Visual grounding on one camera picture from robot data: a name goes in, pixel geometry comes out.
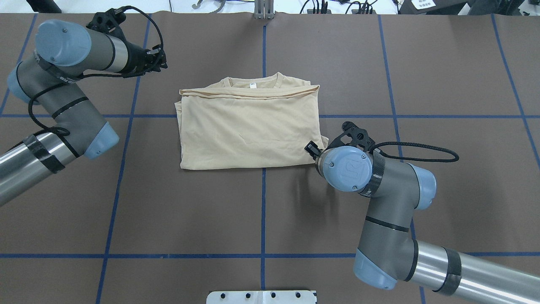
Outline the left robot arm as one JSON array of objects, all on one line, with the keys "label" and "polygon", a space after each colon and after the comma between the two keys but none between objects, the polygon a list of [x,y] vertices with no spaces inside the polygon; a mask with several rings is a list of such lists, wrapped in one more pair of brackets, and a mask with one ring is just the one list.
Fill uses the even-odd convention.
[{"label": "left robot arm", "polygon": [[8,88],[27,104],[39,126],[1,156],[1,204],[5,205],[76,158],[93,159],[119,136],[78,82],[96,77],[139,77],[167,68],[164,43],[152,49],[127,41],[115,21],[83,26],[46,20],[35,35],[33,55],[15,66]]}]

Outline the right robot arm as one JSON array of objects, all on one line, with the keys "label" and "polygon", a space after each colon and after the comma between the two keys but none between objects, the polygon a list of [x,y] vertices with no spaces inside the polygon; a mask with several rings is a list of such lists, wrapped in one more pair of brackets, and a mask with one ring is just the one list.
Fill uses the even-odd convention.
[{"label": "right robot arm", "polygon": [[305,146],[318,173],[342,192],[370,198],[353,271],[373,287],[413,282],[444,296],[484,304],[538,304],[539,277],[448,247],[413,239],[413,213],[430,206],[437,183],[424,168],[356,146]]}]

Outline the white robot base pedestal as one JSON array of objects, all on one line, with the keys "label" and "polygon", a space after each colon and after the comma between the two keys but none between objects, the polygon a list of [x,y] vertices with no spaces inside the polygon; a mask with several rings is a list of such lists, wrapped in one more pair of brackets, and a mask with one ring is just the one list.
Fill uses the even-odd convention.
[{"label": "white robot base pedestal", "polygon": [[241,290],[210,292],[207,304],[317,304],[311,290]]}]

